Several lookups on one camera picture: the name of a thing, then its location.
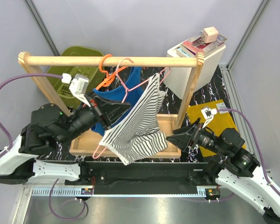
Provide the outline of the pink wire hanger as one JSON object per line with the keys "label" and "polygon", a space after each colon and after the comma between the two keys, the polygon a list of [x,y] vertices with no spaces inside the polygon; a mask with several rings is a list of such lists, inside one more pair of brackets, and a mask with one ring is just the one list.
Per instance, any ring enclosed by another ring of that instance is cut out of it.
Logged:
{"label": "pink wire hanger", "polygon": [[151,157],[168,147],[166,135],[160,130],[157,114],[166,96],[160,90],[160,74],[155,73],[144,83],[141,68],[132,67],[125,83],[111,91],[93,91],[101,98],[129,103],[131,108],[109,130],[100,123],[91,128],[102,136],[99,142],[112,151],[124,165]]}

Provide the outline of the striped white tank top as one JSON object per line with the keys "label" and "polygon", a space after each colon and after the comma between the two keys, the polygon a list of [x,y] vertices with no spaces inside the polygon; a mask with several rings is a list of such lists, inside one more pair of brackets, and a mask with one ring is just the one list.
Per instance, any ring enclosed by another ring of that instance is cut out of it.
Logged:
{"label": "striped white tank top", "polygon": [[122,121],[105,131],[99,145],[112,151],[124,165],[165,150],[166,135],[157,120],[165,95],[160,90],[160,74],[155,73],[136,105]]}

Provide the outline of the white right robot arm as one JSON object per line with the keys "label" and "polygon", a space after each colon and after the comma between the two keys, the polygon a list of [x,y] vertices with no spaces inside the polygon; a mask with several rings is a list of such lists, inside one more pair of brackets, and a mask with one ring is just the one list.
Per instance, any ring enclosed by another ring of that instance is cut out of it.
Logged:
{"label": "white right robot arm", "polygon": [[225,157],[223,163],[208,162],[191,181],[227,188],[262,214],[267,224],[280,224],[280,189],[269,185],[269,177],[254,155],[243,148],[245,141],[235,128],[226,128],[216,136],[201,123],[192,124],[174,130],[166,140],[182,151],[199,145]]}

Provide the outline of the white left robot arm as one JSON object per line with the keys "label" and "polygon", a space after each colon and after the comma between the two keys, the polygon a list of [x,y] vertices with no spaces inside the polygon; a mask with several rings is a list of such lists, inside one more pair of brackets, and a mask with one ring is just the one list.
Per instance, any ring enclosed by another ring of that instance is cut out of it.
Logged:
{"label": "white left robot arm", "polygon": [[130,108],[128,102],[101,98],[95,93],[86,98],[90,105],[80,105],[67,116],[55,104],[45,104],[31,113],[10,150],[0,150],[0,183],[24,184],[31,180],[64,179],[65,184],[86,185],[91,181],[90,168],[82,163],[43,162],[38,156],[57,149],[57,144],[71,143],[97,123],[109,129]]}

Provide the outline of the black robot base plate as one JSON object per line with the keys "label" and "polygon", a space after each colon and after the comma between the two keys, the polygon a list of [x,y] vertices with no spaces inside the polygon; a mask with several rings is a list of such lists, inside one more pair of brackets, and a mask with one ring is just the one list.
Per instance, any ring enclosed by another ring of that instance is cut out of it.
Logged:
{"label": "black robot base plate", "polygon": [[206,163],[89,161],[79,164],[81,174],[65,185],[94,185],[95,196],[187,196],[198,186],[217,184],[213,177],[203,179]]}

